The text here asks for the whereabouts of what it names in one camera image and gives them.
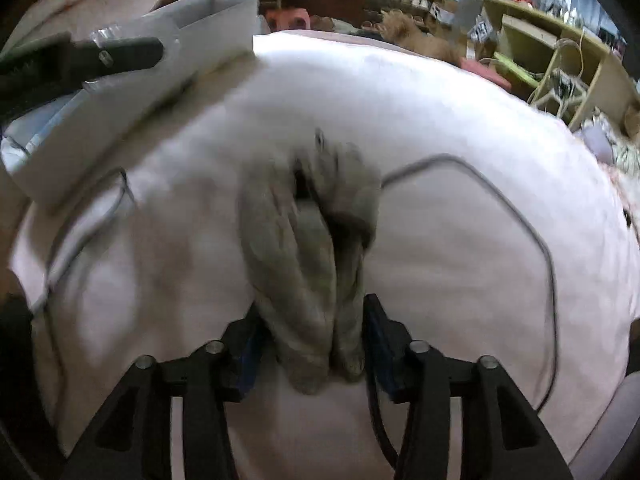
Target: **screw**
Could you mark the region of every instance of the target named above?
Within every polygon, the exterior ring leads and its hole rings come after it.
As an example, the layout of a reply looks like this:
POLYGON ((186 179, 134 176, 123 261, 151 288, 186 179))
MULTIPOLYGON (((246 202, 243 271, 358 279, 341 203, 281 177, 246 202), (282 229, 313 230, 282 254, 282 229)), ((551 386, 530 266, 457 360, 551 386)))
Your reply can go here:
POLYGON ((498 359, 492 355, 483 355, 480 358, 480 364, 488 370, 493 370, 498 367, 498 359))
POLYGON ((208 354, 216 355, 225 351, 225 344, 219 339, 214 339, 213 341, 209 341, 204 349, 208 354))
POLYGON ((431 346, 429 346, 429 343, 427 343, 426 341, 422 341, 420 339, 411 341, 409 343, 409 350, 411 350, 411 352, 413 352, 414 354, 424 354, 428 352, 430 349, 431 349, 431 346))
POLYGON ((106 50, 101 50, 98 53, 98 59, 102 62, 102 64, 106 67, 113 66, 113 57, 106 50))
POLYGON ((141 370, 146 370, 150 366, 152 366, 156 360, 150 355, 141 355, 136 359, 136 367, 141 370))

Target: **black cable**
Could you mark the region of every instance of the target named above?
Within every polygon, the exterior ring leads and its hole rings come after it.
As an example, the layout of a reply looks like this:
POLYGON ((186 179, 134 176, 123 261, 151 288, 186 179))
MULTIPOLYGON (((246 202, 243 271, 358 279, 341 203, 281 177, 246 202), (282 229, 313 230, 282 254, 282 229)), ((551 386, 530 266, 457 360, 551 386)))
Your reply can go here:
POLYGON ((69 270, 73 266, 74 261, 80 255, 82 250, 92 241, 94 240, 101 232, 105 230, 108 224, 115 218, 118 208, 122 204, 122 200, 124 196, 127 195, 131 199, 132 202, 135 202, 133 197, 133 193, 131 192, 131 188, 129 187, 129 181, 127 179, 127 173, 123 168, 114 168, 114 170, 108 171, 105 175, 103 175, 98 181, 91 186, 87 192, 84 193, 82 198, 78 201, 78 203, 71 210, 71 213, 66 217, 65 222, 62 224, 62 227, 58 230, 56 237, 53 239, 51 244, 51 248, 49 250, 49 256, 47 257, 46 265, 45 265, 45 291, 43 296, 36 302, 33 307, 33 315, 36 316, 40 311, 42 311, 42 315, 44 318, 45 328, 49 335, 49 340, 51 342, 51 350, 53 352, 53 356, 56 362, 56 368, 58 369, 58 393, 56 396, 56 402, 54 405, 54 413, 53 413, 53 427, 58 428, 60 424, 60 420, 62 418, 62 408, 64 405, 64 399, 66 396, 66 385, 67 385, 67 374, 66 367, 64 361, 62 359, 62 352, 60 351, 60 345, 58 343, 58 337, 56 335, 55 326, 53 323, 53 318, 51 315, 51 310, 49 305, 54 297, 58 285, 65 279, 69 270), (62 270, 60 271, 58 278, 53 282, 51 279, 51 267, 58 256, 58 251, 62 246, 62 242, 65 240, 66 235, 73 227, 74 223, 78 219, 80 213, 85 210, 88 203, 95 198, 97 193, 103 188, 104 184, 112 179, 114 176, 120 176, 120 191, 116 201, 113 203, 111 208, 105 213, 102 217, 102 220, 89 232, 85 233, 81 238, 78 244, 75 246, 70 257, 66 259, 62 270))
MULTIPOLYGON (((402 182, 403 180, 414 176, 419 173, 423 173, 427 170, 431 170, 437 166, 453 166, 462 170, 465 170, 467 174, 472 176, 477 182, 479 182, 486 190, 488 190, 492 195, 497 197, 503 205, 511 212, 513 217, 525 228, 527 233, 533 238, 535 243, 540 248, 542 255, 546 261, 546 270, 548 275, 548 304, 549 310, 552 318, 553 325, 553 352, 552 352, 552 369, 551 369, 551 378, 546 389, 545 395, 540 401, 539 406, 536 408, 536 413, 540 413, 542 409, 546 406, 551 393, 553 392, 554 386, 556 385, 556 378, 558 376, 558 358, 559 358, 559 334, 558 334, 558 293, 556 291, 556 271, 554 269, 553 259, 551 257, 551 252, 546 244, 546 242, 542 239, 540 234, 535 230, 535 228, 530 224, 530 222, 524 217, 524 215, 513 205, 513 203, 497 188, 494 184, 487 179, 482 173, 480 173, 476 168, 470 165, 467 161, 462 158, 459 158, 455 155, 448 155, 446 153, 440 155, 430 156, 428 158, 424 158, 414 162, 413 164, 409 164, 400 168, 399 170, 392 171, 391 173, 385 175, 382 179, 382 189, 386 189, 389 186, 393 186, 402 182)), ((389 462, 391 467, 395 468, 395 464, 398 461, 398 452, 393 449, 393 452, 388 450, 388 446, 392 446, 389 440, 388 435, 386 434, 384 423, 382 421, 382 415, 380 413, 380 403, 378 399, 378 390, 376 388, 374 372, 373 372, 373 364, 370 362, 370 356, 365 357, 365 366, 366 366, 366 374, 367 374, 367 396, 369 397, 369 415, 371 417, 372 425, 374 428, 374 432, 376 434, 376 440, 380 445, 380 449, 382 453, 385 455, 386 460, 389 462)))
POLYGON ((398 452, 386 434, 385 424, 380 413, 380 399, 378 398, 378 386, 376 375, 373 369, 373 358, 369 345, 364 343, 364 374, 367 383, 367 400, 369 401, 369 418, 373 427, 373 434, 376 436, 380 451, 385 456, 389 465, 396 469, 398 464, 398 452))

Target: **white fabric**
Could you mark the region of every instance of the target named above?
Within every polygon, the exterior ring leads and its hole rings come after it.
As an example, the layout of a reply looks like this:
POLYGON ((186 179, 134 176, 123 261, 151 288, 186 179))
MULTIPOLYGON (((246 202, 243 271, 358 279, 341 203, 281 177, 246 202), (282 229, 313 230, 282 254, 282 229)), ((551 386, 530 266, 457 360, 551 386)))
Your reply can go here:
MULTIPOLYGON (((357 144, 383 173, 439 152, 462 156, 547 241, 561 354, 542 420, 570 460, 624 375, 638 310, 638 244, 607 176, 564 124, 478 76, 284 33, 256 37, 255 58, 201 79, 95 170, 97 177, 123 164, 138 204, 78 259, 53 304, 70 376, 60 433, 66 449, 138 355, 187 355, 244 315, 252 298, 236 233, 239 168, 258 154, 311 145, 316 127, 329 140, 357 144)), ((113 193, 88 216, 111 200, 113 193)), ((33 207, 22 226, 13 267, 31 301, 62 217, 33 207)), ((415 338, 452 357, 497 356, 539 402, 551 348, 543 258, 468 176, 442 169, 386 191, 365 274, 366 290, 415 338)), ((50 407, 56 375, 39 325, 35 345, 50 407)), ((406 408, 383 411, 399 444, 406 408)), ((391 477, 363 383, 334 382, 305 397, 268 356, 256 389, 228 407, 228 421, 242 478, 391 477)), ((458 434, 452 445, 453 478, 458 434)))

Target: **white container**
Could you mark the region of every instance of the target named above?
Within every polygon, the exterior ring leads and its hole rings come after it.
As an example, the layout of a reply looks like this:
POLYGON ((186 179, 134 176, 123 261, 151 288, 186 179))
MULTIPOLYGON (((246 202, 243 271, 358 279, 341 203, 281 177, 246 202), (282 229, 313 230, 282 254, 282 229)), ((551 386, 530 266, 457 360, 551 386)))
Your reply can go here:
POLYGON ((164 56, 153 68, 87 82, 13 121, 0 146, 7 172, 32 200, 57 206, 108 148, 193 75, 251 52, 257 9, 258 0, 180 0, 95 32, 98 44, 159 38, 164 56))

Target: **gray cloth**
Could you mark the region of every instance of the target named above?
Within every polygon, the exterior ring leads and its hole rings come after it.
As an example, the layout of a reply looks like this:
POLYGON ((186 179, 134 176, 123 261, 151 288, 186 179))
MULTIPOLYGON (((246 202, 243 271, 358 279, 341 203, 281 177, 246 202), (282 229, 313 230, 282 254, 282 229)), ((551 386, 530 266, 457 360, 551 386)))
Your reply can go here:
POLYGON ((297 390, 312 394, 330 364, 362 373, 362 261, 374 238, 380 174, 354 147, 327 146, 290 164, 254 162, 242 176, 239 234, 255 301, 297 390))

